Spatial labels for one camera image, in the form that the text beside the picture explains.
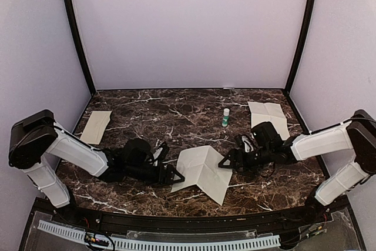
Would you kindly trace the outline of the white letter sheet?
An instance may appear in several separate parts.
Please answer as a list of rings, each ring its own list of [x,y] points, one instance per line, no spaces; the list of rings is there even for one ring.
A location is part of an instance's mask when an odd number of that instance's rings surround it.
[[[222,205],[233,172],[218,167],[223,156],[213,147],[199,146],[180,152],[176,169],[185,181],[172,186],[171,192],[196,185],[217,204]]]

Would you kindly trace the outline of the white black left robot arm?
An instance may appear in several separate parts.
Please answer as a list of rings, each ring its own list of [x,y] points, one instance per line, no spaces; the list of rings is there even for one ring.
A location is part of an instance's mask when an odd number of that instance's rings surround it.
[[[50,203],[60,209],[60,216],[70,225],[83,220],[69,188],[57,177],[45,159],[57,156],[106,182],[122,182],[126,178],[151,185],[173,185],[185,177],[163,161],[169,147],[162,143],[156,150],[143,139],[131,139],[121,148],[98,149],[68,132],[56,122],[53,112],[42,110],[11,128],[8,163],[26,174]]]

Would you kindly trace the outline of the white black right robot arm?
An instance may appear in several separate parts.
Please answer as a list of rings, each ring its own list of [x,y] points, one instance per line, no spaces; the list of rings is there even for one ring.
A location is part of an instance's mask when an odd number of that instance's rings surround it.
[[[300,210],[300,219],[312,224],[339,196],[375,175],[375,119],[360,109],[349,119],[313,132],[282,140],[274,125],[262,122],[251,136],[237,135],[238,147],[219,162],[220,168],[250,170],[269,163],[290,165],[341,150],[355,156],[335,175],[315,187]]]

